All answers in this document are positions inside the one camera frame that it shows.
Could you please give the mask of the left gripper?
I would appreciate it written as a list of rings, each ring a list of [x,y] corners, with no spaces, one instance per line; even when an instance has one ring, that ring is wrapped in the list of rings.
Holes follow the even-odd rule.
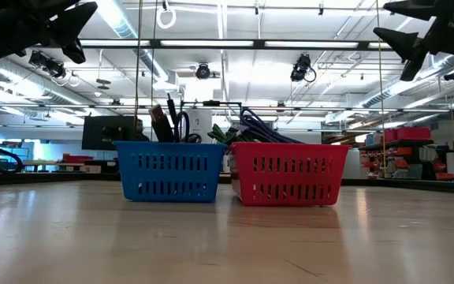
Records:
[[[77,39],[98,8],[80,0],[0,0],[0,59],[26,55],[30,46],[58,44],[76,64],[86,62]]]

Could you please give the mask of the blue plastic basket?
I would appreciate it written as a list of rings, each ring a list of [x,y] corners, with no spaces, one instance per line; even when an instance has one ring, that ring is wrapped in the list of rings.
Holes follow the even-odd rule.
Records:
[[[213,203],[224,144],[116,141],[125,199]]]

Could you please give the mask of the red plastic basket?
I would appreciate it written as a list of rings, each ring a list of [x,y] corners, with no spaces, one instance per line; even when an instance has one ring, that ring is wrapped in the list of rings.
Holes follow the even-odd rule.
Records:
[[[244,206],[331,206],[349,147],[238,142],[229,147],[234,193]]]

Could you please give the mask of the thin vertical pole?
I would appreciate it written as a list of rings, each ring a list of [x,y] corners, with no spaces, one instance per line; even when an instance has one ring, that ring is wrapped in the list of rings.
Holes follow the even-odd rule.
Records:
[[[379,0],[375,0],[376,5],[376,28],[380,28],[380,5]],[[380,87],[380,103],[381,103],[381,146],[382,146],[382,158],[383,163],[380,168],[383,170],[382,178],[387,178],[387,155],[385,146],[385,109],[384,109],[384,88],[383,88],[383,76],[382,76],[382,63],[381,63],[381,38],[378,37],[378,75],[379,75],[379,87]]]
[[[139,134],[139,119],[138,119],[138,112],[139,112],[139,81],[140,81],[140,52],[141,52],[141,36],[142,36],[142,17],[143,17],[143,0],[139,0],[138,5],[138,29],[137,29],[137,45],[136,45],[136,93],[135,93],[135,106],[134,106],[134,120],[133,120],[133,132],[134,132],[134,141],[137,141],[140,134]]]

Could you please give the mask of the black monitor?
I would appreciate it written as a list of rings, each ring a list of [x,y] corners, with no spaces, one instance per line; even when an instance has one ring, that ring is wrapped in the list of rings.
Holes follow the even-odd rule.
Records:
[[[81,148],[114,151],[114,141],[129,141],[134,138],[134,117],[89,116],[84,119]]]

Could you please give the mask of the large red bin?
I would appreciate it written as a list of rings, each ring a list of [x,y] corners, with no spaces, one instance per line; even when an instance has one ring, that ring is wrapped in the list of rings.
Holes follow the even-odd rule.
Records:
[[[431,131],[427,127],[403,127],[396,130],[398,140],[431,140]]]

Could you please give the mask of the black storage shelf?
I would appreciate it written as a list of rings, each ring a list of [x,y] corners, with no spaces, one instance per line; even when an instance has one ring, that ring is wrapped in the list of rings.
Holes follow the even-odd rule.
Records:
[[[366,178],[383,179],[381,133],[368,134],[359,148],[360,166]],[[454,151],[448,144],[431,140],[395,140],[386,143],[387,178],[421,181],[453,181]]]

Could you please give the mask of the person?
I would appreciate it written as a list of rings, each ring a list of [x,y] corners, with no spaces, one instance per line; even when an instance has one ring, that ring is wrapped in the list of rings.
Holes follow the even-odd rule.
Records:
[[[143,121],[136,120],[135,140],[148,142],[150,138],[143,133]]]

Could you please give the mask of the red crate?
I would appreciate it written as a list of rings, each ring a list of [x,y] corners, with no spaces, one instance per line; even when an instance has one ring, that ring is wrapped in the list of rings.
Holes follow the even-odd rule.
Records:
[[[64,163],[81,163],[84,164],[86,161],[93,160],[93,156],[89,155],[70,155],[68,153],[64,153],[62,156],[62,160]]]

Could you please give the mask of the black overhead beam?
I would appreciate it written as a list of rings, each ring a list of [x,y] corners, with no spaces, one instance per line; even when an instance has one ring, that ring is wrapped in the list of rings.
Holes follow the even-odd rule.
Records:
[[[392,51],[387,43],[344,40],[269,40],[269,39],[82,39],[85,48],[132,49],[222,49],[222,50],[331,50]]]

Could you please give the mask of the white banner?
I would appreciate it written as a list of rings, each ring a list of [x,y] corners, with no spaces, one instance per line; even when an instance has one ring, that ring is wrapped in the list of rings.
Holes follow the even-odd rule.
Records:
[[[202,138],[202,144],[210,144],[212,139],[207,134],[212,131],[212,111],[190,110],[188,116],[190,121],[190,133],[199,134]]]

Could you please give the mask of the silver ventilation duct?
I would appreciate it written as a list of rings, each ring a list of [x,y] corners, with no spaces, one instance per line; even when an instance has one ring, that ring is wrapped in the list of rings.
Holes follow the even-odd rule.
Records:
[[[125,8],[119,0],[95,0],[98,8],[97,13],[108,24],[116,36],[121,39],[138,39],[138,33],[129,17],[125,13]],[[152,88],[161,92],[178,92],[180,87],[169,82],[169,74],[154,59],[153,54],[148,49],[142,47],[132,50],[139,63],[148,71],[154,81]]]
[[[400,95],[420,84],[437,77],[443,77],[446,74],[454,72],[454,55],[428,55],[424,61],[423,67],[416,74],[412,81],[401,81],[395,78],[383,84],[383,98],[389,99],[395,95]],[[370,108],[380,103],[380,88],[367,93],[358,107]]]

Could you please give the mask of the black stand frame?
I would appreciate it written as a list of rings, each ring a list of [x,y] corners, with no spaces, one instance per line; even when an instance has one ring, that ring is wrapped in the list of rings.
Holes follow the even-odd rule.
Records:
[[[213,114],[212,122],[214,125],[215,115],[221,116],[225,120],[230,119],[233,114],[238,116],[242,110],[242,103],[222,102],[212,99],[207,101],[196,100],[194,102],[180,101],[179,111],[185,111],[188,114],[190,110],[211,110]]]

